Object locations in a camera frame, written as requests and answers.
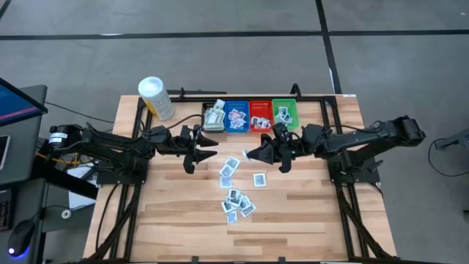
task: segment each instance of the white plastic container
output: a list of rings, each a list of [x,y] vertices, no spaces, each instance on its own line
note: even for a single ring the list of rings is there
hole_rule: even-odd
[[[148,109],[160,120],[170,120],[173,117],[174,107],[160,78],[146,77],[141,80],[139,93]]]

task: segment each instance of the computer mouse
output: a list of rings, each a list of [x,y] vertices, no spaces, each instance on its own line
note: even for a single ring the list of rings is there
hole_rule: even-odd
[[[13,257],[18,257],[28,249],[32,234],[34,233],[34,220],[27,219],[19,222],[8,238],[8,253]]]

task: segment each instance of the wooden table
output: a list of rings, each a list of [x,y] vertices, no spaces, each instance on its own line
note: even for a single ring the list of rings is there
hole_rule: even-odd
[[[137,101],[122,96],[113,133],[131,136]],[[337,95],[343,125],[363,127],[358,100]],[[174,117],[156,118],[152,126],[169,126],[190,114],[200,113],[202,103],[175,103]],[[300,125],[322,125],[320,105],[298,103]],[[192,127],[199,118],[185,122]],[[181,125],[171,129],[179,135]],[[242,149],[259,146],[260,133],[209,134],[219,142],[218,154],[196,166],[193,175],[182,167],[182,159],[156,155],[150,161],[147,182],[142,186],[131,262],[184,261],[199,256],[201,261],[346,260],[344,235],[336,191],[329,181],[326,161],[313,156],[298,158],[292,171],[281,174],[279,164],[271,166],[244,159]],[[247,194],[257,206],[247,218],[238,213],[238,223],[227,224],[221,208],[228,190],[219,187],[218,171],[229,156],[241,160],[233,175],[233,188]],[[253,173],[267,175],[266,188],[254,188]],[[363,223],[389,254],[396,254],[381,195],[369,184],[355,184]],[[112,186],[99,190],[84,257],[95,251],[97,226]],[[111,198],[101,231],[100,243],[114,226],[120,187]],[[355,255],[360,255],[356,230],[350,222]],[[123,256],[124,227],[118,257]]]

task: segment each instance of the gray floor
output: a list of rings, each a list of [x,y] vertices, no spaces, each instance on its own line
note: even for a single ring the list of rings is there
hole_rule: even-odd
[[[465,0],[323,2],[329,30],[469,29]],[[12,0],[0,21],[3,35],[241,30],[320,30],[320,24],[313,0]],[[331,42],[342,91],[357,94],[367,124],[409,114],[428,137],[418,147],[381,155],[399,256],[469,263],[469,223],[462,217],[469,208],[469,176],[440,176],[426,161],[432,140],[469,126],[469,35]],[[46,84],[48,101],[104,119],[114,118],[119,96],[135,94],[146,76],[160,76],[170,89],[275,93],[297,82],[305,93],[333,91],[321,37],[0,41],[0,58],[2,78],[19,87]],[[41,136],[50,125],[87,121],[49,109]],[[434,159],[446,172],[468,167],[458,149],[434,153]],[[78,259],[86,232],[49,235],[45,256]]]

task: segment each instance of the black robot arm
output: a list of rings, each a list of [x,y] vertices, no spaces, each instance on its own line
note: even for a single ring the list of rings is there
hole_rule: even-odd
[[[247,156],[269,164],[281,162],[279,169],[283,173],[290,171],[292,161],[297,157],[338,157],[341,171],[348,172],[386,150],[397,146],[413,147],[425,138],[425,133],[420,130],[417,122],[407,116],[375,122],[372,127],[356,129],[342,135],[332,134],[330,128],[321,125],[309,124],[302,129],[301,138],[293,139],[293,136],[299,136],[289,132],[285,125],[276,124],[273,126],[275,138],[262,134],[261,146],[249,152]],[[359,150],[347,150],[363,144],[367,145]]]
[[[194,172],[198,164],[215,154],[216,151],[198,150],[196,147],[210,147],[217,142],[203,137],[199,125],[189,129],[184,125],[179,136],[171,136],[164,126],[152,128],[137,139],[100,132],[90,124],[88,128],[79,125],[60,125],[51,127],[49,145],[52,153],[81,153],[107,161],[114,167],[114,172],[139,173],[142,160],[161,155],[184,155],[183,166],[187,173]]]

